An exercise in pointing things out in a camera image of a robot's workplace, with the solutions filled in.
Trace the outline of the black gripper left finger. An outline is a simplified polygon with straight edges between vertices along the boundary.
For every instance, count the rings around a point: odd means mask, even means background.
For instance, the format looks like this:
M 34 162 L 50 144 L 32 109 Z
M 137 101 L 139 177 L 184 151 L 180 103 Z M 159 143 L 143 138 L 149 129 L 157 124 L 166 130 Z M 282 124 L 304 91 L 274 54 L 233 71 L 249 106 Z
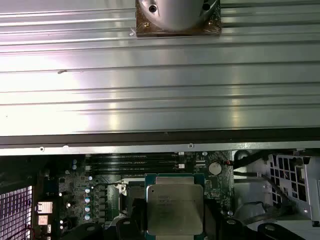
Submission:
M 147 229 L 147 203 L 136 198 L 132 204 L 132 212 L 116 220 L 108 228 L 98 223 L 84 223 L 64 234 L 62 240 L 144 240 Z

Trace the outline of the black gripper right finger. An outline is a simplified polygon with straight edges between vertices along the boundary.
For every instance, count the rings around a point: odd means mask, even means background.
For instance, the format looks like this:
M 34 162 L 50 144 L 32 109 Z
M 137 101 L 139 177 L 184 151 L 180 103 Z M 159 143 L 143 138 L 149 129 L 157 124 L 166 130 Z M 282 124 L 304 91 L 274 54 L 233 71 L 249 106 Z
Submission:
M 234 218 L 224 218 L 214 199 L 204 201 L 204 232 L 209 240 L 294 240 L 295 233 L 275 223 L 252 230 Z

